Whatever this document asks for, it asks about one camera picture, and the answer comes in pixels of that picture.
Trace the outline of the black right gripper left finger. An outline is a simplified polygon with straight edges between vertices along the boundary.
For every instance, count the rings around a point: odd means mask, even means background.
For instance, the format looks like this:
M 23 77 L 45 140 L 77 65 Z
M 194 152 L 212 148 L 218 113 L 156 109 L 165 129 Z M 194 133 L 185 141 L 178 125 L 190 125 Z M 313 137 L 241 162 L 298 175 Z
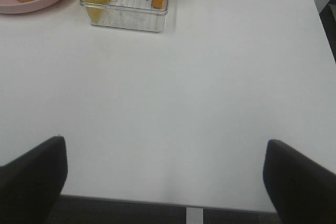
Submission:
M 67 174 L 62 136 L 53 136 L 1 166 L 1 223 L 44 223 Z

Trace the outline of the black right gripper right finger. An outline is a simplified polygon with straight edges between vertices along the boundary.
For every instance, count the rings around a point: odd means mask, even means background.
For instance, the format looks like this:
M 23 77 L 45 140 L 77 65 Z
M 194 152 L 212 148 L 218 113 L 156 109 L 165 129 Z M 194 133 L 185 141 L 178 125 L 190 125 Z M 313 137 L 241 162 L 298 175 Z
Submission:
M 263 181 L 282 223 L 335 223 L 335 174 L 288 144 L 268 141 Z

